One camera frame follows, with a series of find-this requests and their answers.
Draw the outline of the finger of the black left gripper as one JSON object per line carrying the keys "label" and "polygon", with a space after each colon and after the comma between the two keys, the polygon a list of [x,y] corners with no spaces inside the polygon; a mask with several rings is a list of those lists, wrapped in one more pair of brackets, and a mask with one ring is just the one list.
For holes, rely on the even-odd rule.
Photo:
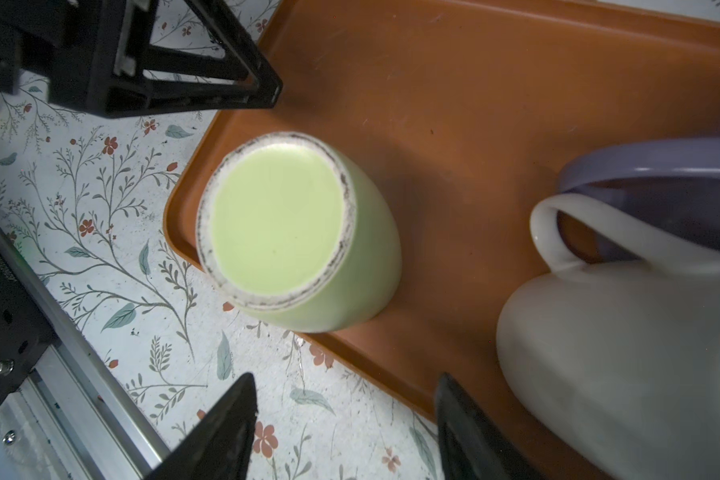
{"label": "finger of the black left gripper", "polygon": [[156,1],[106,1],[114,30],[104,115],[152,114],[273,107],[283,83],[223,1],[189,1],[190,11],[222,52],[183,52],[151,42]]}

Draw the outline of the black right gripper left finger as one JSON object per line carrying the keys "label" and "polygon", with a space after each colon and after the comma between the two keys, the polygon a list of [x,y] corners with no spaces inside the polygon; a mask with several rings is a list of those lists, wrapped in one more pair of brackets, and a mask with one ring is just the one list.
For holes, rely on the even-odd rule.
{"label": "black right gripper left finger", "polygon": [[245,479],[257,422],[254,375],[241,375],[148,479]]}

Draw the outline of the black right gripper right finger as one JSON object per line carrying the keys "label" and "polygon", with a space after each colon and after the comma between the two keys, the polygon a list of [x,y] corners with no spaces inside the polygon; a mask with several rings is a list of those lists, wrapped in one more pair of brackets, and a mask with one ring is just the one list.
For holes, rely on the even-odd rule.
{"label": "black right gripper right finger", "polygon": [[438,380],[435,414],[441,465],[446,479],[542,477],[448,373],[442,374]]}

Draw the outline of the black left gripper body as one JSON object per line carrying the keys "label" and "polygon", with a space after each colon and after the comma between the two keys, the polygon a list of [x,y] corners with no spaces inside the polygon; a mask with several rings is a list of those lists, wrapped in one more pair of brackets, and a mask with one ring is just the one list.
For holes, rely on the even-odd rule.
{"label": "black left gripper body", "polygon": [[122,77],[132,1],[0,1],[0,92],[23,71],[48,80],[51,103],[101,117],[138,114],[137,83]]}

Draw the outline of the light green mug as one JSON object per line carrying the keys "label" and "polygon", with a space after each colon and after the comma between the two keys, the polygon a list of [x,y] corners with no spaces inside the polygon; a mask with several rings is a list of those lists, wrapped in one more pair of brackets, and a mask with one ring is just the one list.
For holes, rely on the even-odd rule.
{"label": "light green mug", "polygon": [[401,240],[379,189],[303,133],[227,154],[201,196],[195,237],[203,270],[235,307],[295,332],[365,322],[401,279]]}

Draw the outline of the white mug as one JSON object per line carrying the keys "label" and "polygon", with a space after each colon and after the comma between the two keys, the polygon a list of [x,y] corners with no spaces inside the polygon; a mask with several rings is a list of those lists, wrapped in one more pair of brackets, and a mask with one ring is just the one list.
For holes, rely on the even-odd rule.
{"label": "white mug", "polygon": [[548,273],[497,323],[520,402],[617,479],[720,479],[720,251],[581,194],[538,203]]}

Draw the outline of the purple mug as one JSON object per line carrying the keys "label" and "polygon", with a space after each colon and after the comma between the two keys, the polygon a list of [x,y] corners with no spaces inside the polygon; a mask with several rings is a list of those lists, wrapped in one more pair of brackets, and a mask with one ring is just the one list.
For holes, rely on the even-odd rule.
{"label": "purple mug", "polygon": [[720,251],[720,136],[592,151],[563,167],[557,191],[600,200],[667,233]]}

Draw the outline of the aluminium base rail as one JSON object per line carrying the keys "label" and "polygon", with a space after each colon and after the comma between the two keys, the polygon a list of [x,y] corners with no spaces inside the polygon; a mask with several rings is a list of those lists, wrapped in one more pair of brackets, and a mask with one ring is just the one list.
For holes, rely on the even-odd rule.
{"label": "aluminium base rail", "polygon": [[74,479],[143,479],[170,455],[104,362],[0,229],[0,254],[57,339],[19,389]]}

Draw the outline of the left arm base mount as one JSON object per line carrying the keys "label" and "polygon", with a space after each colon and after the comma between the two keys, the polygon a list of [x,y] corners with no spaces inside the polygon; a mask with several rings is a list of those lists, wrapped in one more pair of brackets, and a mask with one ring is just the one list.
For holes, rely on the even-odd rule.
{"label": "left arm base mount", "polygon": [[0,254],[0,405],[54,339],[45,314]]}

